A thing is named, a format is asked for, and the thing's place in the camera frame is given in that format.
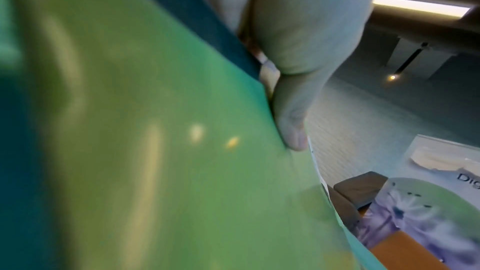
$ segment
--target ceiling light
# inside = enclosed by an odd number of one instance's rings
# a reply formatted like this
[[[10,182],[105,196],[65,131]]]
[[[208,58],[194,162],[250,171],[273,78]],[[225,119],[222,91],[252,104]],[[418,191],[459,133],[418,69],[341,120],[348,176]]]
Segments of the ceiling light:
[[[458,18],[462,18],[470,10],[470,7],[423,2],[416,0],[373,0],[373,3],[379,6],[435,13]]]

